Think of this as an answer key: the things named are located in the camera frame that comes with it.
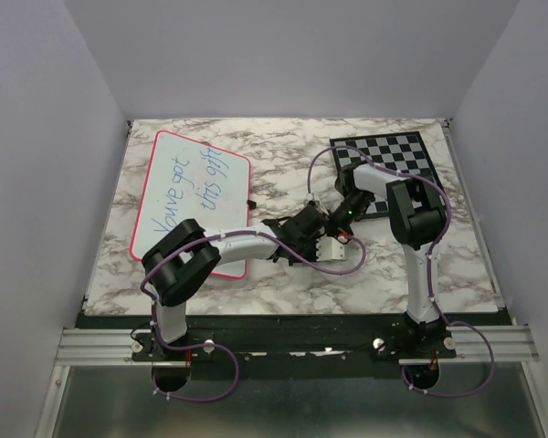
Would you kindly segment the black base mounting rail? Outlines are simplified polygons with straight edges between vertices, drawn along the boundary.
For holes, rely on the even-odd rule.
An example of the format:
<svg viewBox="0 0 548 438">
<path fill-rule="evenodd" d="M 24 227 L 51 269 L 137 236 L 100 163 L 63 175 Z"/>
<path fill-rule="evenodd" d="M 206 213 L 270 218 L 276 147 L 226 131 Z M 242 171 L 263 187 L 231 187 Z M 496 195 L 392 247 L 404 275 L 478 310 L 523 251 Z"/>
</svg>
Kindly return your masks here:
<svg viewBox="0 0 548 438">
<path fill-rule="evenodd" d="M 189 381 L 391 380 L 402 360 L 434 386 L 439 362 L 455 356 L 443 323 L 417 328 L 403 314 L 191 316 L 179 340 L 151 330 L 132 336 L 132 360 L 178 393 Z"/>
</svg>

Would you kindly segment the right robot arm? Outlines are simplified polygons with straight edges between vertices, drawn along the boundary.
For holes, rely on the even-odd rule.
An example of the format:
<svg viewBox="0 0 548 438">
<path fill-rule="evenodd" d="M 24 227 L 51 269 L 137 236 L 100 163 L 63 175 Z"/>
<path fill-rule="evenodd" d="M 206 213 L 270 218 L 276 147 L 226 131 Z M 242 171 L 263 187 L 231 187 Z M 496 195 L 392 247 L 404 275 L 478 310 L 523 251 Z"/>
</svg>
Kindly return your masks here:
<svg viewBox="0 0 548 438">
<path fill-rule="evenodd" d="M 364 162 L 343 167 L 335 188 L 343 200 L 328 219 L 327 232 L 333 237 L 351 236 L 352 222 L 376 195 L 387 200 L 390 230 L 405 254 L 408 286 L 403 327 L 392 341 L 412 357 L 425 356 L 446 332 L 437 292 L 437 245 L 449 228 L 442 191 L 424 177 Z"/>
</svg>

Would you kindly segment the black grey chessboard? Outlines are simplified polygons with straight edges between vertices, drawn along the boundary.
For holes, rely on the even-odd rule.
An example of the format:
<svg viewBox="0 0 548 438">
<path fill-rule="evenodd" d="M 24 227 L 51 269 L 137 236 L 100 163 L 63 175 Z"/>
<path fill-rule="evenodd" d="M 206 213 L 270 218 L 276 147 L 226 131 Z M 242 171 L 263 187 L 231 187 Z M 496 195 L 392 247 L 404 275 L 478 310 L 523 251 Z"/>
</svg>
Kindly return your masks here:
<svg viewBox="0 0 548 438">
<path fill-rule="evenodd" d="M 345 149 L 350 146 L 375 164 L 393 171 L 419 174 L 443 188 L 419 131 L 335 138 L 330 139 L 330 145 L 334 148 L 332 155 L 337 171 L 363 159 L 358 152 Z"/>
</svg>

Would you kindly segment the pink framed whiteboard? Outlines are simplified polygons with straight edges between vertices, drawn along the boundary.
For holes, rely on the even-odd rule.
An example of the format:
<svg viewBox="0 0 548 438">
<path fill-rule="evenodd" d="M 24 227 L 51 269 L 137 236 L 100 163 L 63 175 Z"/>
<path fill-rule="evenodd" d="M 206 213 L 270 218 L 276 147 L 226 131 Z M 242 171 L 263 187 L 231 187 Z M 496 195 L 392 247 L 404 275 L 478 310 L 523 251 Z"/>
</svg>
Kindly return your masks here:
<svg viewBox="0 0 548 438">
<path fill-rule="evenodd" d="M 130 245 L 144 254 L 185 219 L 207 232 L 249 225 L 250 160 L 185 136 L 156 133 Z"/>
</svg>

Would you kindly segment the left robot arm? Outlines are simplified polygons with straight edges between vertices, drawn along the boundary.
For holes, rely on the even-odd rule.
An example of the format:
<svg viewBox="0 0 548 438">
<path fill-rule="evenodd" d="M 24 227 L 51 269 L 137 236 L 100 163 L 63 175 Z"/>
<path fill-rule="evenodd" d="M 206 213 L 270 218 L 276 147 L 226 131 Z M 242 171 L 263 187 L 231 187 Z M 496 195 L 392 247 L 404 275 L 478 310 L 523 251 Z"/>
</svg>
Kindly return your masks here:
<svg viewBox="0 0 548 438">
<path fill-rule="evenodd" d="M 237 230 L 211 233 L 195 219 L 182 221 L 142 257 L 143 283 L 153 287 L 153 350 L 164 360 L 183 353 L 186 302 L 216 267 L 281 258 L 291 265 L 313 262 L 325 224 L 326 215 L 312 204 L 284 220 L 267 219 Z"/>
</svg>

